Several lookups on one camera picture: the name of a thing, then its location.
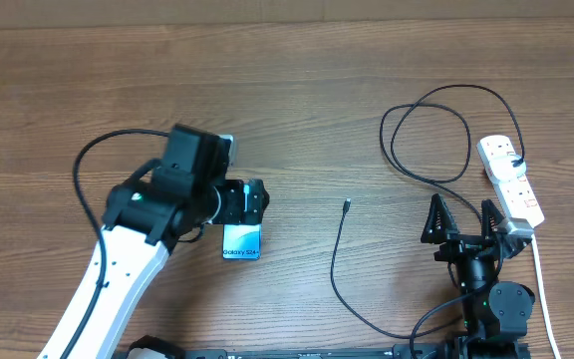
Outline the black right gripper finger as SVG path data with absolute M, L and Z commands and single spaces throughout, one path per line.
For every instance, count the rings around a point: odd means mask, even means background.
M 443 244 L 456 239 L 458 227 L 443 197 L 436 193 L 431 197 L 428 218 L 421 236 L 421 243 Z
M 492 238 L 504 221 L 504 216 L 491 199 L 485 199 L 481 203 L 481 209 L 481 235 L 485 238 Z

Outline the Galaxy S24 smartphone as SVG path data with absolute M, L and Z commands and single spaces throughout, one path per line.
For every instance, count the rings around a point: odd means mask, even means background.
M 226 260 L 258 260 L 261 256 L 261 224 L 226 224 L 222 257 Z

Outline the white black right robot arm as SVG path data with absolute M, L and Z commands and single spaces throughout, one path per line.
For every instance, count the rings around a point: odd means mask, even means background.
M 460 304 L 465 330 L 437 344 L 418 346 L 411 339 L 409 349 L 414 358 L 530 356 L 519 339 L 527 334 L 535 294 L 520 283 L 501 281 L 499 273 L 505 260 L 531 244 L 534 229 L 525 219 L 503 216 L 489 199 L 481 208 L 480 234 L 462 234 L 442 196 L 431 197 L 421 242 L 437 245 L 434 260 L 455 267 L 459 297 L 428 312 L 414 329 L 419 330 L 435 313 Z

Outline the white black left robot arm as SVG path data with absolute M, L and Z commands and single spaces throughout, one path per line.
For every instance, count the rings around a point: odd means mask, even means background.
M 97 243 L 87 270 L 43 358 L 111 358 L 144 292 L 175 247 L 222 228 L 226 260 L 261 256 L 270 196 L 260 179 L 228 179 L 231 135 L 181 124 L 165 133 L 161 157 L 148 160 L 110 191 L 101 217 L 82 205 Z

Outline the white charger adapter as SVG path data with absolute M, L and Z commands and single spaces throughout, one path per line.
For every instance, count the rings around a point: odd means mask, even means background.
M 526 174 L 526 164 L 517 154 L 493 157 L 488 163 L 487 174 L 493 183 L 510 182 Z

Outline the white power strip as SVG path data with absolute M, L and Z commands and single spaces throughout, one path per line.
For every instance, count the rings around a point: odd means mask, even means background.
M 488 163 L 493 157 L 518 155 L 510 138 L 503 135 L 482 138 L 476 148 L 486 174 Z M 533 228 L 544 221 L 541 206 L 526 174 L 510 182 L 493 183 L 491 181 L 491 183 L 507 217 L 527 219 Z

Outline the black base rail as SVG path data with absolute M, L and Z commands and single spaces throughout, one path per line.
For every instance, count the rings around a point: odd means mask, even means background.
M 451 343 L 416 344 L 417 358 L 518 358 L 531 357 L 526 344 L 508 344 L 492 347 L 482 343 L 468 343 L 467 350 L 459 352 Z M 410 359 L 408 344 L 395 344 L 391 348 L 345 348 L 321 350 L 268 350 L 226 351 L 224 349 L 184 350 L 152 336 L 144 336 L 129 349 L 115 352 L 112 359 L 180 358 L 180 359 Z

